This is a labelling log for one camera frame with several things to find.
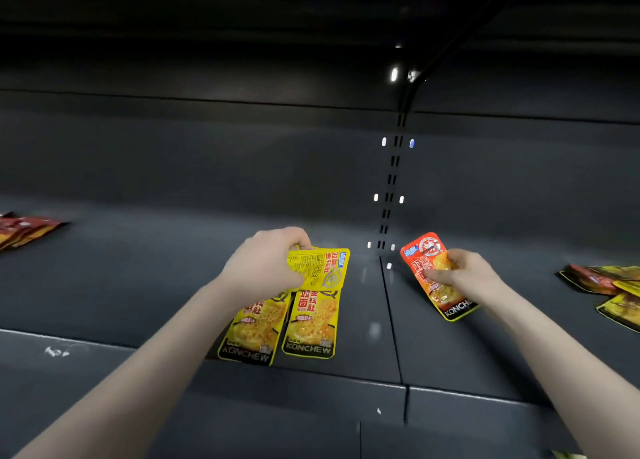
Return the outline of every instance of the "left hand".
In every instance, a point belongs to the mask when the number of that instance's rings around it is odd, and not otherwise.
[[[228,289],[238,308],[296,289],[304,282],[304,276],[287,264],[293,245],[311,250],[309,236],[302,228],[260,231],[231,255],[216,282]]]

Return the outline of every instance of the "hand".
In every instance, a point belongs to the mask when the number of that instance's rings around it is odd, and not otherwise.
[[[453,270],[424,269],[422,272],[441,284],[452,285],[462,295],[482,305],[489,305],[508,289],[489,262],[478,253],[454,248],[448,251],[449,260],[457,265]]]
[[[294,245],[311,250],[302,228],[260,231],[237,248],[214,282],[225,286],[238,309],[295,289],[304,276],[287,264],[289,248]]]

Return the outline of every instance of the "blue brand logo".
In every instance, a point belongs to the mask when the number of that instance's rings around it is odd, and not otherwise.
[[[413,245],[411,248],[408,248],[404,251],[405,257],[411,257],[415,252],[418,251],[418,245]]]

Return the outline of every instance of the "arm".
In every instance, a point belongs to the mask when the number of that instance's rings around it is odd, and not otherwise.
[[[42,432],[16,459],[143,457],[220,331],[236,312],[302,284],[289,247],[304,230],[258,232],[149,341]]]
[[[477,253],[450,250],[455,270],[427,277],[485,306],[507,329],[589,459],[640,456],[640,390],[509,288]]]

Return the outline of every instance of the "forearm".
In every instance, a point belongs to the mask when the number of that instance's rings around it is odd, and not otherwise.
[[[18,458],[142,457],[213,341],[236,313],[213,281]]]
[[[490,312],[522,352],[589,459],[640,454],[640,391],[505,286]]]

